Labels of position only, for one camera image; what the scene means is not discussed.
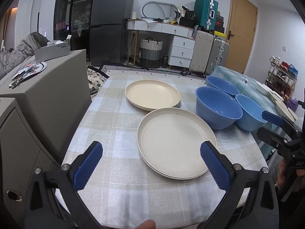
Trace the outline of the person right hand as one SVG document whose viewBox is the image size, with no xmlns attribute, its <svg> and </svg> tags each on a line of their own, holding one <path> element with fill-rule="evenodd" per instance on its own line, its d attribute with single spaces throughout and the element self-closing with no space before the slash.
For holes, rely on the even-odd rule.
<svg viewBox="0 0 305 229">
<path fill-rule="evenodd" d="M 281 187 L 285 182 L 285 164 L 286 162 L 284 159 L 279 163 L 278 177 L 275 184 L 277 188 Z"/>
</svg>

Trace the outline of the person left hand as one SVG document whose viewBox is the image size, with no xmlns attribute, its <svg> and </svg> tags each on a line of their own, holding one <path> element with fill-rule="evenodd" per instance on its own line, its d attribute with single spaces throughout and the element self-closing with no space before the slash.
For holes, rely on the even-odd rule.
<svg viewBox="0 0 305 229">
<path fill-rule="evenodd" d="M 156 229 L 156 223 L 153 220 L 146 220 L 135 229 Z"/>
</svg>

